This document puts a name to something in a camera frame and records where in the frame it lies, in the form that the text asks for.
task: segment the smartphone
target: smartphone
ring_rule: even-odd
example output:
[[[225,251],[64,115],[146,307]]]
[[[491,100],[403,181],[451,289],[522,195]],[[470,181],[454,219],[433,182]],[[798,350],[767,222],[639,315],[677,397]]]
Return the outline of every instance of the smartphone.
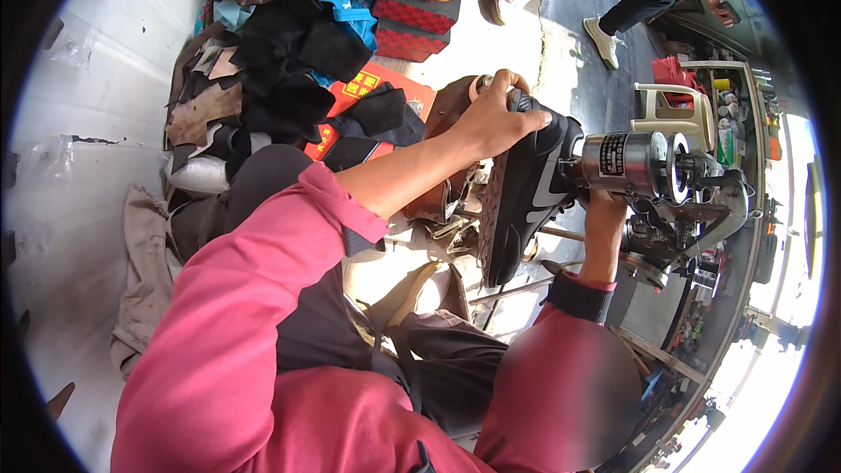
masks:
[[[324,164],[334,172],[341,172],[370,157],[378,141],[362,138],[339,138],[324,156]]]
[[[740,17],[739,14],[736,13],[736,10],[733,9],[729,2],[727,2],[726,0],[722,0],[718,3],[718,7],[730,12],[730,16],[733,19],[733,26],[741,23],[742,17]]]

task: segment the metal cylinder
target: metal cylinder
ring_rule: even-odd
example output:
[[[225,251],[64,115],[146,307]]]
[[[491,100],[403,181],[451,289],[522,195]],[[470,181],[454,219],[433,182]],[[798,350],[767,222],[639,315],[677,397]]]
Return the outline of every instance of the metal cylinder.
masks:
[[[584,138],[576,184],[620,194],[660,197],[666,137],[659,131],[596,133]]]

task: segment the beige stool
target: beige stool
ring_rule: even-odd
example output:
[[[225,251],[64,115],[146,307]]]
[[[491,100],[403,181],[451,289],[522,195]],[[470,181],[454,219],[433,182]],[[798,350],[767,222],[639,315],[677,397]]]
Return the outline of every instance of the beige stool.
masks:
[[[632,130],[662,131],[666,136],[679,131],[686,136],[690,150],[715,152],[717,125],[709,97],[688,86],[634,83],[633,87],[643,93],[643,118],[631,121]],[[692,95],[695,108],[672,108],[666,93]]]

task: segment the shoe repair machine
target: shoe repair machine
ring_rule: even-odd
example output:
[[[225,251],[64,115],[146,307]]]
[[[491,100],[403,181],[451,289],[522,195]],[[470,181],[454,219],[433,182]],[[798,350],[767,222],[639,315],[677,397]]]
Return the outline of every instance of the shoe repair machine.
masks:
[[[513,102],[514,91],[509,92],[509,109],[522,106]],[[579,189],[584,207],[589,189],[627,201],[634,214],[625,226],[622,266],[657,289],[665,287],[672,272],[687,275],[692,258],[735,233],[749,216],[741,170],[725,169],[707,153],[690,151],[681,133],[591,134],[580,150],[580,156],[561,158],[558,171]],[[545,226],[540,232],[583,239]]]

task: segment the red book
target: red book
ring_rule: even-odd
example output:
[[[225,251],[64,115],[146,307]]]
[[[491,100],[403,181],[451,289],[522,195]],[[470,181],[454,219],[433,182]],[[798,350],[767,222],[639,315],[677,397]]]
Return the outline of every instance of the red book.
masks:
[[[409,106],[420,116],[420,120],[426,122],[426,117],[432,109],[432,101],[435,100],[435,90],[429,86],[419,85],[413,80],[406,79],[403,75],[398,74],[388,68],[383,68],[374,63],[368,63],[359,72],[355,79],[349,83],[342,83],[336,81],[330,87],[330,91],[336,96],[336,103],[332,110],[327,113],[328,117],[333,117],[342,111],[347,110],[353,103],[361,99],[369,91],[377,88],[385,82],[391,83],[394,88],[402,88],[406,95],[406,101]],[[333,143],[339,138],[339,133],[329,124],[319,125],[321,132],[321,143],[312,144],[307,143],[304,152],[310,158],[321,161],[324,158]],[[380,142],[371,153],[369,159],[378,158],[394,151],[394,145],[390,142]]]

